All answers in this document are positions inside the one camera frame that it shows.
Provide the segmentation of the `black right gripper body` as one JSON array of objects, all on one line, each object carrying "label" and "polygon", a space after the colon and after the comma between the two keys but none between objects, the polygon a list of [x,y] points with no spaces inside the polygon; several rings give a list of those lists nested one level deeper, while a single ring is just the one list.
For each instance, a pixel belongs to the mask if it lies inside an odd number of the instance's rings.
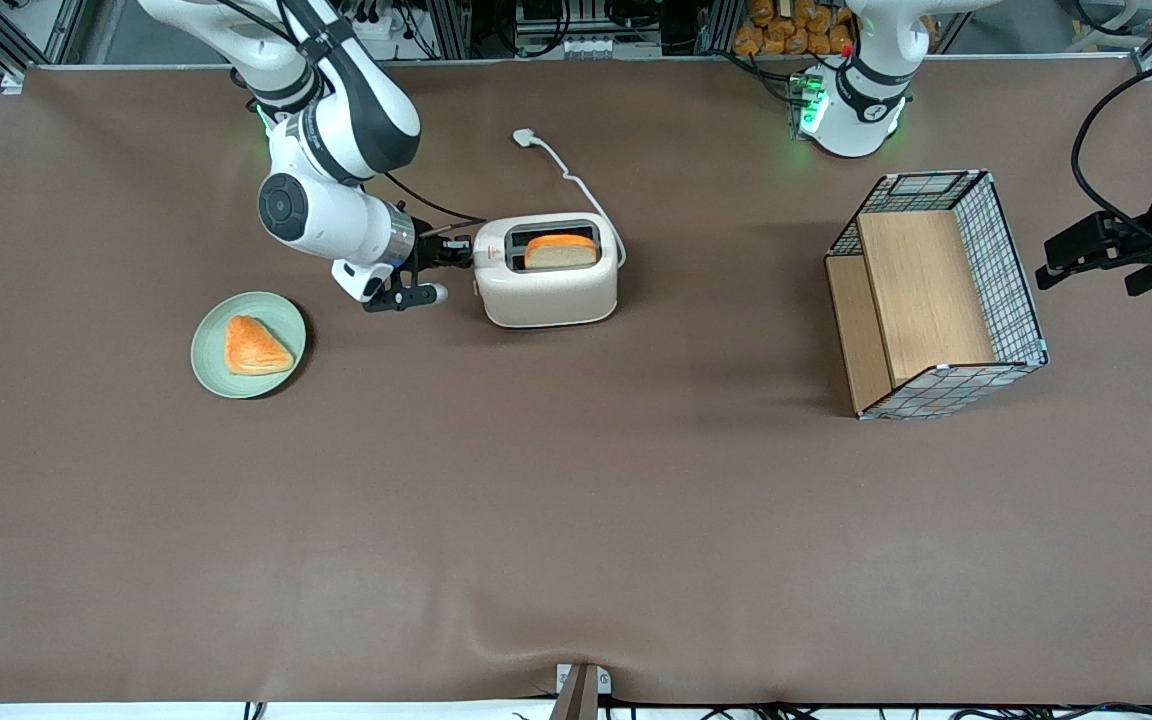
[{"label": "black right gripper body", "polygon": [[435,242],[440,240],[435,229],[422,232],[415,240],[414,249],[397,270],[397,300],[444,300],[444,286],[420,282],[422,270],[433,268],[438,252]]}]

